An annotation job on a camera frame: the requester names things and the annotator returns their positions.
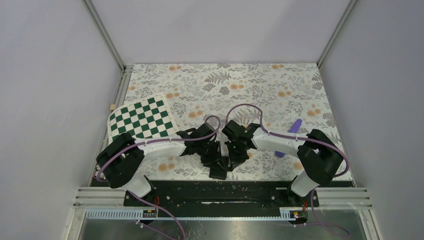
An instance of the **floral tablecloth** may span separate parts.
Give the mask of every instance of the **floral tablecloth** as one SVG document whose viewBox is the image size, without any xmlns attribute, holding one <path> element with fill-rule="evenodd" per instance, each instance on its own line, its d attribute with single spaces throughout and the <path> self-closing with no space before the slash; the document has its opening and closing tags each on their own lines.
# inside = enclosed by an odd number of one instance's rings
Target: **floral tablecloth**
<svg viewBox="0 0 424 240">
<path fill-rule="evenodd" d="M 125 103 L 164 92 L 180 130 L 200 126 L 209 115 L 223 117 L 240 103 L 264 112 L 270 130 L 288 131 L 297 120 L 300 133 L 320 129 L 342 149 L 315 63 L 294 64 L 136 64 Z M 258 123 L 258 111 L 239 107 L 230 118 L 239 124 Z M 228 180 L 291 181 L 303 171 L 299 159 L 275 156 L 271 150 L 248 151 L 249 159 L 229 172 Z M 342 163 L 339 171 L 345 168 Z M 139 171 L 152 180 L 211 180 L 198 155 L 170 156 L 143 161 Z M 351 180 L 351 173 L 337 178 Z"/>
</svg>

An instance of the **green and white checkerboard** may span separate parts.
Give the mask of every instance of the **green and white checkerboard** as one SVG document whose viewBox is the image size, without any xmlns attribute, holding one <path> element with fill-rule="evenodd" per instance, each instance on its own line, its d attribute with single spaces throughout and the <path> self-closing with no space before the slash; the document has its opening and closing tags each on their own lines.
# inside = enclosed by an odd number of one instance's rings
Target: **green and white checkerboard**
<svg viewBox="0 0 424 240">
<path fill-rule="evenodd" d="M 140 139 L 166 137 L 178 132 L 162 92 L 125 104 L 110 114 L 107 120 L 109 143 L 126 132 Z"/>
</svg>

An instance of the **metal frame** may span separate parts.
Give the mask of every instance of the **metal frame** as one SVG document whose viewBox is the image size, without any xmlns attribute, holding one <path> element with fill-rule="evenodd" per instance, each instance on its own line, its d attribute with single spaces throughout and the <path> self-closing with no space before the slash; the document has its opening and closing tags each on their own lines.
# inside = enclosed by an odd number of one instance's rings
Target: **metal frame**
<svg viewBox="0 0 424 240">
<path fill-rule="evenodd" d="M 330 39 L 328 40 L 327 44 L 324 47 L 324 51 L 322 52 L 321 56 L 318 59 L 318 62 L 316 65 L 320 69 L 323 65 L 324 61 L 327 58 L 327 55 L 329 54 L 330 50 L 332 49 L 336 39 L 338 38 L 340 32 L 342 31 L 343 27 L 345 26 L 346 21 L 348 20 L 349 16 L 351 15 L 352 11 L 354 10 L 356 4 L 359 0 L 350 0 L 347 4 L 346 9 L 343 12 L 343 15 L 341 16 L 340 20 L 337 23 L 337 26 L 335 27 L 334 31 L 331 34 Z"/>
<path fill-rule="evenodd" d="M 114 42 L 111 39 L 111 36 L 109 36 L 108 31 L 106 31 L 105 26 L 103 25 L 102 20 L 99 17 L 99 14 L 96 11 L 96 8 L 94 7 L 91 0 L 82 0 L 85 7 L 88 10 L 88 13 L 92 17 L 92 20 L 97 27 L 98 31 L 100 32 L 101 37 L 104 40 L 104 43 L 106 44 L 107 48 L 109 49 L 110 53 L 112 54 L 113 59 L 115 60 L 118 67 L 121 69 L 121 71 L 125 70 L 125 63 L 122 60 L 117 48 L 114 45 Z"/>
<path fill-rule="evenodd" d="M 116 85 L 115 93 L 113 95 L 112 103 L 111 103 L 112 105 L 115 106 L 115 109 L 120 107 L 122 104 L 124 104 L 125 95 L 127 94 L 128 85 L 130 84 L 131 73 L 133 72 L 133 68 L 134 68 L 134 65 L 127 65 L 126 68 L 125 68 L 125 71 L 121 75 L 121 77 L 120 77 L 120 79 L 119 79 L 119 81 Z M 108 127 L 108 125 L 105 122 L 104 127 L 103 127 L 103 132 L 102 132 L 102 135 L 101 135 L 101 141 L 99 143 L 98 150 L 97 150 L 96 154 L 99 154 L 108 145 L 108 129 L 107 129 L 107 127 Z M 87 186 L 88 187 L 92 183 L 93 173 L 96 170 L 96 165 L 97 165 L 96 161 L 93 161 L 91 171 L 89 172 L 89 176 L 87 177 L 87 179 L 88 179 Z"/>
<path fill-rule="evenodd" d="M 137 215 L 140 210 L 152 210 L 152 207 L 124 206 L 125 190 L 109 187 L 80 187 L 74 201 L 72 223 L 67 229 L 67 240 L 77 240 L 83 227 L 85 217 L 95 215 L 97 219 L 131 218 L 131 213 Z M 374 216 L 374 210 L 367 189 L 364 187 L 319 187 L 316 189 L 320 206 L 316 210 L 356 210 L 359 214 L 365 235 L 368 240 L 381 240 L 380 228 Z M 178 217 L 185 221 L 285 221 L 283 217 L 290 210 L 300 210 L 299 207 L 280 207 L 281 217 Z M 172 220 L 170 217 L 152 218 L 156 220 Z"/>
</svg>

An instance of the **red wire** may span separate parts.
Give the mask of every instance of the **red wire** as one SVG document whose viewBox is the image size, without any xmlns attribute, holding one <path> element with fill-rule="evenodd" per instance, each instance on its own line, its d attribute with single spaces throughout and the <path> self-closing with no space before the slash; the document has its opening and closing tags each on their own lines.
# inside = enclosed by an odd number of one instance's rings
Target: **red wire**
<svg viewBox="0 0 424 240">
<path fill-rule="evenodd" d="M 159 196 L 156 196 L 156 198 L 154 199 L 154 204 L 159 206 L 159 203 L 161 203 L 161 200 L 160 200 Z"/>
<path fill-rule="evenodd" d="M 307 207 L 308 207 L 308 201 L 304 201 L 303 202 L 302 213 L 306 210 Z"/>
</svg>

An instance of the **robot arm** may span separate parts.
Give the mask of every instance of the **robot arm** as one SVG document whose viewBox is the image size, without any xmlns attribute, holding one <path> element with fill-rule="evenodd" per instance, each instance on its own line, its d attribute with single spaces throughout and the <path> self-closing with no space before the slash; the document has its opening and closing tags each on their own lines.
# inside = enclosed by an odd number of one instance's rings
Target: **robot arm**
<svg viewBox="0 0 424 240">
<path fill-rule="evenodd" d="M 197 129 L 192 128 L 179 131 L 171 136 L 155 138 L 149 144 L 146 143 L 151 139 L 134 139 L 126 132 L 107 146 L 97 156 L 96 161 L 100 167 L 103 167 L 114 155 L 137 144 L 138 147 L 127 150 L 112 161 L 104 169 L 103 174 L 112 189 L 123 188 L 142 198 L 152 190 L 149 180 L 137 171 L 142 161 L 168 156 L 210 155 L 210 146 L 217 144 L 210 141 L 212 137 L 195 141 L 190 141 L 190 139 L 205 137 L 213 132 L 214 128 L 208 123 L 204 123 Z"/>
<path fill-rule="evenodd" d="M 317 129 L 313 129 L 308 134 L 273 131 L 276 134 L 295 137 L 295 139 L 288 139 L 268 134 L 259 124 L 251 123 L 244 128 L 231 120 L 222 132 L 231 141 L 227 144 L 230 162 L 234 158 L 239 162 L 240 159 L 237 158 L 240 158 L 239 156 L 248 149 L 269 149 L 299 158 L 304 171 L 292 181 L 289 187 L 289 191 L 299 197 L 305 197 L 319 185 L 328 185 L 343 161 L 343 157 L 329 147 L 296 138 L 310 138 L 334 146 L 331 140 Z"/>
</svg>

